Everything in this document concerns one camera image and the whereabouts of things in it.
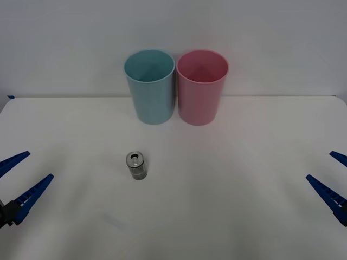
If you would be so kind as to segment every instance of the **pull tab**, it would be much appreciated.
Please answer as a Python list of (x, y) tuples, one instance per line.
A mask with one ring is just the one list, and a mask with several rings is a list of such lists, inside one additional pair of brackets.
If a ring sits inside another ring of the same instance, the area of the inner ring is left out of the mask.
[(138, 160), (137, 159), (138, 159), (138, 157), (133, 157), (132, 158), (132, 163), (133, 163), (134, 166), (138, 165)]
[(130, 156), (130, 158), (132, 159), (132, 165), (133, 166), (139, 165), (139, 155), (138, 154), (133, 154), (132, 156)]

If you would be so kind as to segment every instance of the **blue cup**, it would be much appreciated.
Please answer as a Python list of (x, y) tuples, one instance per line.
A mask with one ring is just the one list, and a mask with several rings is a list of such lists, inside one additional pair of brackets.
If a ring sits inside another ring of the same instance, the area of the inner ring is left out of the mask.
[(175, 60), (160, 50), (142, 50), (124, 64), (135, 110), (151, 125), (168, 121), (174, 112)]

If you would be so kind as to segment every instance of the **cup rim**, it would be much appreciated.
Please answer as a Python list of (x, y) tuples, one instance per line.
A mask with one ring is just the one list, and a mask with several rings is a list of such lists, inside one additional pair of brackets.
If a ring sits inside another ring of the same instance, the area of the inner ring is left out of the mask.
[[(199, 82), (199, 81), (194, 81), (194, 80), (191, 80), (191, 79), (187, 78), (186, 76), (184, 76), (184, 75), (179, 71), (179, 69), (178, 69), (179, 61), (180, 61), (185, 55), (187, 55), (187, 54), (189, 54), (189, 53), (196, 52), (196, 51), (207, 51), (207, 52), (209, 52), (209, 53), (213, 53), (213, 54), (218, 55), (219, 57), (222, 57), (223, 60), (225, 60), (225, 62), (227, 63), (227, 66), (228, 66), (228, 69), (227, 69), (227, 72), (225, 73), (225, 75), (222, 76), (222, 77), (221, 77), (220, 79), (218, 79), (218, 80), (210, 81), (210, 82)], [(190, 81), (190, 82), (192, 82), (192, 83), (206, 85), (206, 84), (212, 84), (212, 83), (216, 83), (216, 82), (219, 82), (219, 81), (223, 80), (223, 79), (228, 75), (228, 73), (229, 73), (229, 62), (228, 62), (228, 60), (227, 60), (222, 54), (220, 54), (220, 53), (218, 53), (218, 52), (216, 52), (216, 51), (208, 50), (208, 49), (195, 49), (195, 50), (187, 51), (186, 53), (184, 53), (184, 54), (178, 59), (178, 61), (176, 62), (176, 70), (177, 70), (177, 73), (178, 73), (182, 78), (184, 78), (184, 79), (186, 79), (186, 80), (188, 80), (188, 81)]]
[[(158, 52), (160, 52), (160, 53), (164, 53), (164, 54), (166, 54), (167, 56), (169, 56), (169, 57), (172, 59), (172, 61), (173, 61), (173, 68), (172, 68), (171, 72), (168, 73), (167, 76), (165, 76), (165, 77), (163, 77), (163, 78), (161, 78), (161, 79), (159, 79), (159, 80), (154, 80), (154, 81), (139, 81), (139, 80), (133, 79), (133, 78), (130, 77), (130, 76), (127, 74), (127, 72), (125, 71), (125, 64), (126, 64), (126, 62), (128, 61), (128, 59), (130, 59), (130, 58), (131, 58), (132, 56), (134, 56), (135, 54), (143, 53), (143, 52), (149, 51), (149, 50), (155, 50), (155, 51), (158, 51)], [(126, 59), (126, 61), (124, 62), (124, 66), (123, 66), (123, 71), (124, 71), (126, 77), (128, 77), (128, 78), (131, 79), (132, 81), (139, 82), (139, 83), (143, 83), (143, 84), (151, 84), (151, 83), (159, 82), (159, 81), (161, 81), (161, 80), (165, 80), (167, 77), (169, 77), (169, 76), (175, 71), (175, 69), (176, 69), (176, 61), (175, 61), (175, 59), (172, 57), (171, 54), (169, 54), (168, 52), (166, 52), (166, 51), (164, 51), (164, 50), (160, 50), (160, 49), (144, 49), (144, 50), (136, 51), (136, 52), (132, 53), (131, 55), (129, 55), (129, 57), (128, 57), (128, 58)]]

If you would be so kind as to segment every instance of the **can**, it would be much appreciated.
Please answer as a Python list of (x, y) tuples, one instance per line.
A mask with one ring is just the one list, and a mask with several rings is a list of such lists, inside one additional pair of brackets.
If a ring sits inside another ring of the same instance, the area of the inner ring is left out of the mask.
[(147, 176), (145, 158), (142, 153), (136, 151), (126, 156), (126, 164), (135, 180), (143, 180)]

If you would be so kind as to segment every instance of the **pink cup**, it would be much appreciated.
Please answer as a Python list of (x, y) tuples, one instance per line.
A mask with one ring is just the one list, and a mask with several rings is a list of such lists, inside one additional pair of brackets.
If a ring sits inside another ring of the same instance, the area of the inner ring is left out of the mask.
[(212, 122), (229, 71), (228, 61), (211, 50), (194, 50), (184, 54), (176, 68), (179, 115), (194, 126)]

